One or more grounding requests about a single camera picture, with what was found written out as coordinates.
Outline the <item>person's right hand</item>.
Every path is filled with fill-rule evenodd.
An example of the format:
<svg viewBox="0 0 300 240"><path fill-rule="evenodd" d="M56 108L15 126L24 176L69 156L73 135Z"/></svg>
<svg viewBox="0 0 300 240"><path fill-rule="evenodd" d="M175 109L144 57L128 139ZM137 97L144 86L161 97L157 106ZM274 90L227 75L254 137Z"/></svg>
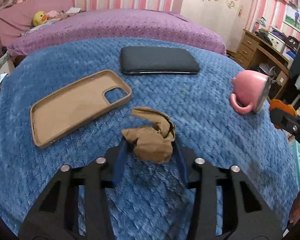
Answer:
<svg viewBox="0 0 300 240"><path fill-rule="evenodd" d="M289 213L289 222L295 225L300 219L300 191L295 198Z"/></svg>

